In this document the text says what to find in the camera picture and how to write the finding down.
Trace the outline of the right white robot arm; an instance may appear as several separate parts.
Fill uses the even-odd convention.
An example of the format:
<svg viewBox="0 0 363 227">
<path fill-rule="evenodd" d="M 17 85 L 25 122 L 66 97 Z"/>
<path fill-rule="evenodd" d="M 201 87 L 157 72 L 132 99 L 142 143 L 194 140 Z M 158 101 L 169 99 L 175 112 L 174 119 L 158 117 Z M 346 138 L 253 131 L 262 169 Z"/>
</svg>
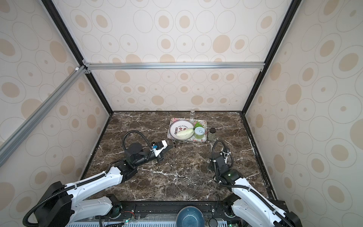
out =
<svg viewBox="0 0 363 227">
<path fill-rule="evenodd" d="M 215 182 L 233 193 L 224 200 L 225 213 L 243 219 L 252 227 L 301 227 L 299 217 L 286 212 L 254 189 L 243 175 L 230 168 L 225 156 L 212 152 L 209 168 Z"/>
</svg>

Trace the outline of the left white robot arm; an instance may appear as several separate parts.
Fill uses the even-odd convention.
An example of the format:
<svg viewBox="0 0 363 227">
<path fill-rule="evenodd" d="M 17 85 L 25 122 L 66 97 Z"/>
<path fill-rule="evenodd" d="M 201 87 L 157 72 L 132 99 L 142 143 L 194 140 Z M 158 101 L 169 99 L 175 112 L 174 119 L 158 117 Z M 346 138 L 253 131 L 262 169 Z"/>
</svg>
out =
<svg viewBox="0 0 363 227">
<path fill-rule="evenodd" d="M 93 200 L 90 196 L 130 180 L 140 165 L 152 160 L 162 161 L 171 148 L 163 140 L 153 143 L 151 150 L 144 152 L 140 143 L 133 143 L 126 149 L 126 157 L 113 162 L 106 171 L 73 183 L 53 183 L 26 213 L 22 224 L 25 227 L 65 227 L 88 217 L 111 214 L 121 205 L 115 196 Z"/>
</svg>

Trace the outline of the pale napa cabbage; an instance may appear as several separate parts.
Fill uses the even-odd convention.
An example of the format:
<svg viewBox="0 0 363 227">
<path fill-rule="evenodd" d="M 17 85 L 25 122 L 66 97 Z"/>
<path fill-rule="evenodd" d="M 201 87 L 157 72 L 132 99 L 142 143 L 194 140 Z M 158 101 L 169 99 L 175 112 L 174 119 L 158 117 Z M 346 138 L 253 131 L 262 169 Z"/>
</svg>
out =
<svg viewBox="0 0 363 227">
<path fill-rule="evenodd" d="M 177 134 L 176 134 L 176 137 L 180 140 L 187 140 L 189 139 L 190 137 L 192 137 L 194 135 L 194 129 L 193 128 L 188 128 L 186 130 L 183 130 L 183 131 L 179 131 Z"/>
</svg>

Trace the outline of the white round plate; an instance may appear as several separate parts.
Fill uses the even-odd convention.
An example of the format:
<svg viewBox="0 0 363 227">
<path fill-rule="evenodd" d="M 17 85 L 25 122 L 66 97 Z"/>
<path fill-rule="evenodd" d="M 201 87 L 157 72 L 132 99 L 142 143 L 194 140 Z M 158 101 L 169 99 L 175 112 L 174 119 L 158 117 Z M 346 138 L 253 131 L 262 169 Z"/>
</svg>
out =
<svg viewBox="0 0 363 227">
<path fill-rule="evenodd" d="M 183 131 L 186 130 L 188 128 L 193 128 L 194 129 L 194 125 L 192 122 L 187 121 L 187 120 L 177 120 L 175 122 L 173 122 L 168 130 L 168 138 L 169 139 L 174 139 L 174 140 L 180 140 L 176 137 L 176 134 L 179 131 Z"/>
</svg>

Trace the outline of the green labelled tin can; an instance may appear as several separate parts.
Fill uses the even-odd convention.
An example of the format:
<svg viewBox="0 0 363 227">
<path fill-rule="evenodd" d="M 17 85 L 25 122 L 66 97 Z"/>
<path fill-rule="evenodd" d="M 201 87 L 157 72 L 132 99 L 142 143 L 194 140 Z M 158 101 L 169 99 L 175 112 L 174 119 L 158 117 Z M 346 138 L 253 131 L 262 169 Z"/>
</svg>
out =
<svg viewBox="0 0 363 227">
<path fill-rule="evenodd" d="M 205 129 L 201 126 L 196 127 L 194 129 L 194 138 L 197 140 L 202 140 L 204 138 L 205 135 Z"/>
</svg>

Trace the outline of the green plastic leaf vegetable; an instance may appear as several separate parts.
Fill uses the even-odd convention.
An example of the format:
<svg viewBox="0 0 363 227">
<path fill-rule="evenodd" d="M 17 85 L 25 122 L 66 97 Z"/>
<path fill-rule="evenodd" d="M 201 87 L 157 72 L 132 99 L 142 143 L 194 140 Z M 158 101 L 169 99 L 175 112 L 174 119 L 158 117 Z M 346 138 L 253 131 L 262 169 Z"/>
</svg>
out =
<svg viewBox="0 0 363 227">
<path fill-rule="evenodd" d="M 198 128 L 198 127 L 201 127 L 203 128 L 203 125 L 200 123 L 200 122 L 196 122 L 195 126 L 194 126 L 194 129 Z"/>
</svg>

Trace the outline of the clear glass shaker bottle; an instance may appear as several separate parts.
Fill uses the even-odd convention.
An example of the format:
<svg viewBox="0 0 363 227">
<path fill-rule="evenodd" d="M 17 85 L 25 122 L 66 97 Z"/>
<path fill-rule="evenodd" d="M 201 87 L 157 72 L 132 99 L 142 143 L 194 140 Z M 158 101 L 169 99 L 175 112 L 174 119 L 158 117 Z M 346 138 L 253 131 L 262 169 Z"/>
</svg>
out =
<svg viewBox="0 0 363 227">
<path fill-rule="evenodd" d="M 195 110 L 194 110 L 194 109 L 192 109 L 192 110 L 190 111 L 190 117 L 191 117 L 191 118 L 194 118 L 194 117 L 195 117 Z"/>
</svg>

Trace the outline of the floral rectangular tray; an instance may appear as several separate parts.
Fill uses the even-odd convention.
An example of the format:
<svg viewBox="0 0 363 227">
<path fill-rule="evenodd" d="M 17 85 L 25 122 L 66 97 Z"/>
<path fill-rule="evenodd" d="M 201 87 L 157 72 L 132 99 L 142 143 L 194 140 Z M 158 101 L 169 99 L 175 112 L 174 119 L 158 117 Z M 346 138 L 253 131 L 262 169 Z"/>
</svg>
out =
<svg viewBox="0 0 363 227">
<path fill-rule="evenodd" d="M 202 127 L 202 132 L 195 132 L 195 128 Z M 179 138 L 177 134 L 181 131 L 193 128 L 190 138 Z M 172 118 L 170 120 L 167 137 L 177 141 L 206 142 L 207 141 L 207 121 L 198 119 Z"/>
</svg>

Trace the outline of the blue ceramic bowl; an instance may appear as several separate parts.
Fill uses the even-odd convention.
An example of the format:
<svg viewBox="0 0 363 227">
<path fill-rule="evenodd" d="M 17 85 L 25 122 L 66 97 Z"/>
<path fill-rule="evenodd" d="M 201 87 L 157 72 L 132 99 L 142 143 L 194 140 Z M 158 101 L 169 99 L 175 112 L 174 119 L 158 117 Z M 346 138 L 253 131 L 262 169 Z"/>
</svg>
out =
<svg viewBox="0 0 363 227">
<path fill-rule="evenodd" d="M 177 227 L 204 227 L 203 213 L 196 207 L 188 206 L 181 209 L 176 218 Z"/>
</svg>

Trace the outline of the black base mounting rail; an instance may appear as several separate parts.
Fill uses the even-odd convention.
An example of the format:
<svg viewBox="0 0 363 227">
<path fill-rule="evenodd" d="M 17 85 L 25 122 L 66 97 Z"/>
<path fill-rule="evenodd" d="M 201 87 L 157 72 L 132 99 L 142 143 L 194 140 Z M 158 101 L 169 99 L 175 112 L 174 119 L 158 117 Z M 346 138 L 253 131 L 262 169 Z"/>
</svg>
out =
<svg viewBox="0 0 363 227">
<path fill-rule="evenodd" d="M 119 219 L 136 217 L 145 218 L 147 215 L 177 215 L 185 207 L 198 208 L 205 219 L 215 218 L 232 224 L 241 224 L 238 217 L 228 217 L 220 201 L 124 201 Z"/>
</svg>

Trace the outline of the horizontal aluminium frame rail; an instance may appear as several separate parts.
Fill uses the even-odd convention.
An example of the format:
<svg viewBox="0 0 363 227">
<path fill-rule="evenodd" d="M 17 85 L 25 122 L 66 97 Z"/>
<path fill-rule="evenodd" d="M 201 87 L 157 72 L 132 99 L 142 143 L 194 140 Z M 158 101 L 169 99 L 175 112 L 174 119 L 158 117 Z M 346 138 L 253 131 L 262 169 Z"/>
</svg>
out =
<svg viewBox="0 0 363 227">
<path fill-rule="evenodd" d="M 90 70 L 263 69 L 264 62 L 88 63 Z"/>
</svg>

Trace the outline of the side aluminium frame rail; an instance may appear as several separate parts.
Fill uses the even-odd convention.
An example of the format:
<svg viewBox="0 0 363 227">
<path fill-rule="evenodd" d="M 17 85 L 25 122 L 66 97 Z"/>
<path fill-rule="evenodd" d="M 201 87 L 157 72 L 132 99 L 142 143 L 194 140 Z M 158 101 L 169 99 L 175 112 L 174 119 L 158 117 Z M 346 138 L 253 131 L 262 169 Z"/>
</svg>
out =
<svg viewBox="0 0 363 227">
<path fill-rule="evenodd" d="M 6 163 L 13 152 L 29 136 L 35 127 L 45 118 L 52 108 L 59 102 L 78 78 L 86 73 L 85 66 L 78 66 L 57 89 L 24 121 L 20 127 L 1 145 L 1 166 Z"/>
</svg>

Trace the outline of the black vertical right corner post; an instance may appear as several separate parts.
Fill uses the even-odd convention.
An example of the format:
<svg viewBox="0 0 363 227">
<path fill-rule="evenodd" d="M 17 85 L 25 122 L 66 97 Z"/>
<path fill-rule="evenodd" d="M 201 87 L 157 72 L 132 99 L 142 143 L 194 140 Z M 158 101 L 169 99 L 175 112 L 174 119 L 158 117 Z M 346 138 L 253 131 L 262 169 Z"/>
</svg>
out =
<svg viewBox="0 0 363 227">
<path fill-rule="evenodd" d="M 262 69 L 262 71 L 258 74 L 256 81 L 254 82 L 254 85 L 252 87 L 252 90 L 249 93 L 249 96 L 247 98 L 247 101 L 244 105 L 244 108 L 242 109 L 242 116 L 245 116 L 247 114 L 247 111 L 250 107 L 250 105 L 252 104 L 258 90 L 259 87 L 267 73 L 267 70 L 269 69 L 270 65 L 272 64 L 272 61 L 274 60 L 274 57 L 278 51 L 278 48 L 280 47 L 284 36 L 286 35 L 290 24 L 293 21 L 294 16 L 296 15 L 296 12 L 298 11 L 300 5 L 301 5 L 302 0 L 293 0 L 291 1 L 291 4 L 287 10 L 287 13 L 285 15 L 285 17 L 282 20 L 282 24 L 277 32 L 277 35 L 274 39 L 274 41 L 272 42 L 271 48 L 267 54 L 267 57 L 264 61 L 265 65 L 264 68 Z"/>
</svg>

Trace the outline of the black vertical corner post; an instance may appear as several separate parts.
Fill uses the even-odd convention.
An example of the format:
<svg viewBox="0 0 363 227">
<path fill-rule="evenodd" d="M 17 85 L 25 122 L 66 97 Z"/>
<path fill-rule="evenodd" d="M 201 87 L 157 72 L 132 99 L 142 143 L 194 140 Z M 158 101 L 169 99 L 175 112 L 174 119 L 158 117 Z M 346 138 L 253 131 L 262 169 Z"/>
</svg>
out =
<svg viewBox="0 0 363 227">
<path fill-rule="evenodd" d="M 252 90 L 249 93 L 249 96 L 247 98 L 247 101 L 244 105 L 244 108 L 242 109 L 242 116 L 245 116 L 247 114 L 247 111 L 250 107 L 250 105 L 252 104 L 258 90 L 259 87 L 267 73 L 267 70 L 269 69 L 270 65 L 272 64 L 272 61 L 274 60 L 274 57 L 278 51 L 278 48 L 280 47 L 284 36 L 286 35 L 290 24 L 293 21 L 294 16 L 296 15 L 296 12 L 298 11 L 300 5 L 301 5 L 302 0 L 293 0 L 291 1 L 291 4 L 287 10 L 287 13 L 285 15 L 285 17 L 282 20 L 282 24 L 277 32 L 277 35 L 274 39 L 274 41 L 272 42 L 271 48 L 267 54 L 267 57 L 264 61 L 265 65 L 264 68 L 262 69 L 262 71 L 258 74 L 256 81 L 254 82 L 254 85 L 252 87 Z"/>
<path fill-rule="evenodd" d="M 88 81 L 90 82 L 91 86 L 93 87 L 95 93 L 97 94 L 98 98 L 100 99 L 100 101 L 103 104 L 104 108 L 106 109 L 107 113 L 109 115 L 112 115 L 113 110 L 112 110 L 111 106 L 109 105 L 108 101 L 106 100 L 106 97 L 103 94 L 103 92 L 101 91 L 100 86 L 98 85 L 92 72 L 88 69 L 88 66 L 86 66 L 85 59 L 83 58 L 83 55 L 81 54 L 74 38 L 72 37 L 71 33 L 69 32 L 68 28 L 66 27 L 58 10 L 56 9 L 56 5 L 53 3 L 53 1 L 42 0 L 41 2 L 44 5 L 48 14 L 50 15 L 52 21 L 56 25 L 58 31 L 60 32 L 62 38 L 64 39 L 65 43 L 69 47 L 71 53 L 75 57 L 78 64 L 80 66 L 84 66 L 87 69 L 88 72 L 86 73 L 86 77 L 87 77 Z"/>
</svg>

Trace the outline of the black vertical left corner post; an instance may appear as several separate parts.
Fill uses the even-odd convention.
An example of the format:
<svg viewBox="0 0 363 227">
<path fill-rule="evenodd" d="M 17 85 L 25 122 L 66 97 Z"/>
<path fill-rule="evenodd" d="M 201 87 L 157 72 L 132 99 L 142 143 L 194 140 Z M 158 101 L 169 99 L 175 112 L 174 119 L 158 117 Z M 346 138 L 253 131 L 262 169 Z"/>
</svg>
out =
<svg viewBox="0 0 363 227">
<path fill-rule="evenodd" d="M 87 77 L 88 81 L 90 82 L 91 86 L 93 87 L 95 93 L 97 94 L 98 98 L 100 99 L 100 101 L 103 104 L 104 108 L 106 109 L 107 113 L 109 115 L 112 115 L 113 110 L 112 110 L 111 106 L 109 105 L 108 101 L 106 100 L 106 97 L 103 94 L 103 92 L 101 91 L 100 86 L 98 85 L 92 72 L 88 69 L 88 66 L 86 66 L 85 59 L 83 58 L 83 55 L 81 54 L 74 38 L 72 37 L 71 33 L 69 32 L 68 28 L 66 27 L 58 10 L 56 9 L 56 5 L 53 3 L 53 1 L 42 0 L 41 2 L 44 5 L 48 14 L 50 15 L 52 21 L 56 25 L 58 31 L 60 32 L 62 38 L 64 39 L 65 43 L 69 47 L 71 53 L 75 57 L 78 64 L 80 66 L 84 66 L 87 69 L 88 72 L 86 73 L 86 77 Z"/>
</svg>

